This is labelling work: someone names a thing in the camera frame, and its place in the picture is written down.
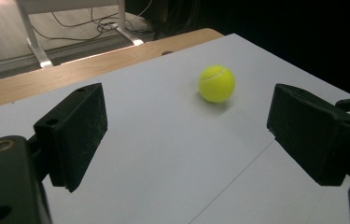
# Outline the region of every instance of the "tennis ball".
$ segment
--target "tennis ball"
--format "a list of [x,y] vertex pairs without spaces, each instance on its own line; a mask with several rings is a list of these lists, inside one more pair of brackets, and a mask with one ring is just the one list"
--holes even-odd
[[235,89],[232,71],[222,65],[205,68],[199,78],[199,93],[204,100],[222,103],[228,100]]

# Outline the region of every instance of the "metal frame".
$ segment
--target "metal frame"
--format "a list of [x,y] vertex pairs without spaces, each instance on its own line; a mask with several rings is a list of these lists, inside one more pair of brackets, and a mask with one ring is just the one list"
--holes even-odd
[[29,18],[29,15],[31,14],[73,10],[87,7],[119,5],[119,25],[117,26],[117,31],[132,41],[134,45],[140,45],[143,43],[142,40],[138,39],[136,36],[132,35],[126,30],[125,0],[16,0],[16,3],[28,35],[26,38],[27,44],[37,60],[40,62],[41,67],[52,67],[53,64],[35,37],[35,31],[33,30],[32,23],[30,22]]

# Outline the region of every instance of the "dark background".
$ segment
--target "dark background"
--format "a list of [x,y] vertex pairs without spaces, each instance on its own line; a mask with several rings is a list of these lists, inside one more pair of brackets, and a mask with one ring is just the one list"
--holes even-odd
[[160,13],[149,17],[161,37],[201,28],[238,34],[350,93],[350,1],[155,1]]

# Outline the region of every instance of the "tennis ball seam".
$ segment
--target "tennis ball seam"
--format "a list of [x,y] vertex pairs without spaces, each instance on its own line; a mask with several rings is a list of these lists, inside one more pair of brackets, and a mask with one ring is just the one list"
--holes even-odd
[[224,73],[224,70],[225,70],[225,68],[222,67],[220,72],[218,72],[218,73],[216,73],[216,74],[214,74],[214,75],[212,75],[212,76],[210,76],[210,77],[204,77],[204,78],[200,79],[200,81],[206,81],[206,80],[215,78],[215,77],[217,77],[217,76],[223,74],[223,73]]

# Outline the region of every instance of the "gray floor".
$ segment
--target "gray floor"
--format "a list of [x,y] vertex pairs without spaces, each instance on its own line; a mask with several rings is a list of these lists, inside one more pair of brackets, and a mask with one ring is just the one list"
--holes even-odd
[[[93,9],[93,18],[101,18],[117,12],[117,6]],[[91,10],[80,9],[56,12],[63,24],[75,24],[91,19]],[[127,20],[134,29],[144,29],[148,23],[143,18],[127,13]],[[97,25],[89,23],[75,28],[61,26],[50,13],[31,16],[33,26],[47,36],[89,38],[98,35]],[[0,0],[0,78],[40,69],[39,63],[25,42],[26,33],[21,18],[12,0]],[[54,65],[70,62],[94,54],[130,46],[132,43],[117,31],[104,33],[92,41],[51,40],[36,34],[42,48]],[[152,40],[153,34],[137,35],[144,41]]]

